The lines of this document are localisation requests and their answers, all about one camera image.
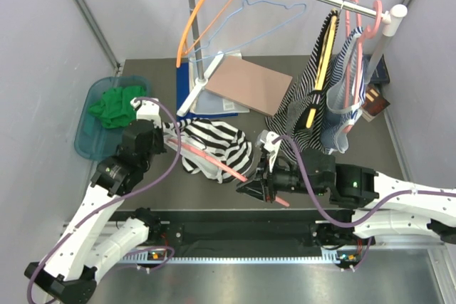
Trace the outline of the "black white striped tank top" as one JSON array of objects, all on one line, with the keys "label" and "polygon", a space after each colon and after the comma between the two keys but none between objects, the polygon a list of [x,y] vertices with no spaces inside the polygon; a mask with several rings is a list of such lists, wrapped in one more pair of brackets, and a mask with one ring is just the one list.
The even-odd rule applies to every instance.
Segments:
[{"label": "black white striped tank top", "polygon": [[[235,172],[245,175],[254,161],[252,143],[246,134],[221,120],[193,118],[180,120],[177,124],[164,122],[164,136],[176,140],[181,137],[183,145],[205,152]],[[202,173],[206,178],[220,184],[233,182],[233,174],[209,161],[181,148],[182,167],[188,174]]]}]

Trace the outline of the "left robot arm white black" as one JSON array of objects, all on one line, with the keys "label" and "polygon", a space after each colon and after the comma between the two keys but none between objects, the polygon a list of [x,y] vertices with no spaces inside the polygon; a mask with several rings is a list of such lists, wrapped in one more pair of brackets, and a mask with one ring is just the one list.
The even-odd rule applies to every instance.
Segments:
[{"label": "left robot arm white black", "polygon": [[31,262],[27,300],[39,287],[60,303],[87,303],[103,276],[130,250],[142,243],[154,244],[161,227],[148,209],[138,209],[120,230],[95,242],[103,228],[143,180],[153,157],[165,152],[162,124],[158,120],[133,120],[123,131],[113,155],[98,163],[83,201],[62,237],[41,260]]}]

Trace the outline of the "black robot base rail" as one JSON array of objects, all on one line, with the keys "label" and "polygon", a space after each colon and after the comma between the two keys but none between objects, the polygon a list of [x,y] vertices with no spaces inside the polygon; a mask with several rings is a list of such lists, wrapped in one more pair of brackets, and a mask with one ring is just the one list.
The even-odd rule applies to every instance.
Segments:
[{"label": "black robot base rail", "polygon": [[367,244],[353,228],[334,226],[315,209],[137,209],[114,217],[122,221],[134,213],[150,214],[162,225],[158,236],[177,239],[183,246],[206,241],[293,241],[305,247]]}]

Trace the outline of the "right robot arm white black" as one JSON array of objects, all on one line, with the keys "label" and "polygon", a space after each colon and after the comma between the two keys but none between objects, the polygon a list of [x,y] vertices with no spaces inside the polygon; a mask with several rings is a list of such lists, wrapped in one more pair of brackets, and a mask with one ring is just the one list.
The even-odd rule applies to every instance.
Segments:
[{"label": "right robot arm white black", "polygon": [[382,235],[423,235],[455,243],[455,190],[414,184],[367,167],[338,164],[316,150],[286,166],[264,153],[237,192],[263,202],[280,202],[280,192],[311,197],[331,237],[347,244]]}]

